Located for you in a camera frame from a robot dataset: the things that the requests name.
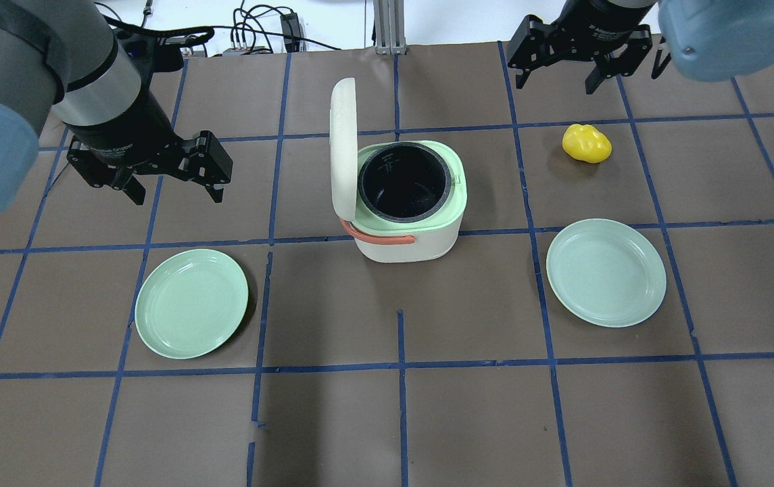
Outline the green plate near right arm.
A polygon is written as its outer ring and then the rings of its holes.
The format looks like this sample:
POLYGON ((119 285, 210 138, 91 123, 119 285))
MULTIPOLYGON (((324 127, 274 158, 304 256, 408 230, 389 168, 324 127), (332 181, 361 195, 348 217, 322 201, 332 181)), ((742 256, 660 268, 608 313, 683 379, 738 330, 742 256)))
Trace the green plate near right arm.
POLYGON ((664 262, 653 244, 631 226, 605 218, 560 230, 548 247, 546 271, 566 310, 609 329, 652 317, 667 289, 664 262))

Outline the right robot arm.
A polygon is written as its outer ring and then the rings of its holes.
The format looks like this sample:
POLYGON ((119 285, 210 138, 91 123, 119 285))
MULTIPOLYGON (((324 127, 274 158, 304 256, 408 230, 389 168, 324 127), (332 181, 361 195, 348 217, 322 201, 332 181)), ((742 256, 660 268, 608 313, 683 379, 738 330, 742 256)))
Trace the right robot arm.
POLYGON ((505 50, 522 89, 536 69, 591 62, 585 92, 631 76, 655 53, 690 80, 724 81, 774 64, 774 1, 568 1, 551 24, 523 18, 505 50))

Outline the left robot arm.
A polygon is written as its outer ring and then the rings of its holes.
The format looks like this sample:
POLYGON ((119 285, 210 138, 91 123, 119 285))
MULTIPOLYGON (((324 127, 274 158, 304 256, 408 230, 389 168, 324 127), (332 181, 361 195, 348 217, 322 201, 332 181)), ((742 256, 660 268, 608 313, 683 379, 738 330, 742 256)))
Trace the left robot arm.
POLYGON ((182 48, 210 26, 149 30, 104 16, 91 1, 0 1, 0 214, 39 152, 47 117, 72 133, 66 159, 94 188, 140 206, 139 175, 167 175, 223 200, 233 161, 216 136, 178 136, 151 93, 155 73, 182 68, 182 48))

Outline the green plate near left arm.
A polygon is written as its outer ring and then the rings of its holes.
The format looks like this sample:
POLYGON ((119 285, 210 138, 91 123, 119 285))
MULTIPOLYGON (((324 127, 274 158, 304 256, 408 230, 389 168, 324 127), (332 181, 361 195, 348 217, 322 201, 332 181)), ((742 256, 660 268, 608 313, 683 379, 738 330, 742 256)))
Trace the green plate near left arm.
POLYGON ((140 287, 137 335, 161 357, 201 357, 238 330, 248 299, 248 280, 235 259, 217 250, 186 250, 155 267, 140 287))

